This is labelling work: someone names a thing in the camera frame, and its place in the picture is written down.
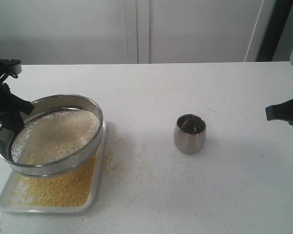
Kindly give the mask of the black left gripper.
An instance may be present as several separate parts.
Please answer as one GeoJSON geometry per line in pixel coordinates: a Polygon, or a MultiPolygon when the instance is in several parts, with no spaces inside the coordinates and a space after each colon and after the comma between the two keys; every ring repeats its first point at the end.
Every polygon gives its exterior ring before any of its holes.
{"type": "Polygon", "coordinates": [[[18,133],[24,127],[24,121],[19,112],[29,115],[34,110],[34,105],[10,93],[8,85],[4,83],[9,76],[14,77],[14,73],[8,65],[0,61],[0,125],[18,133]]]}

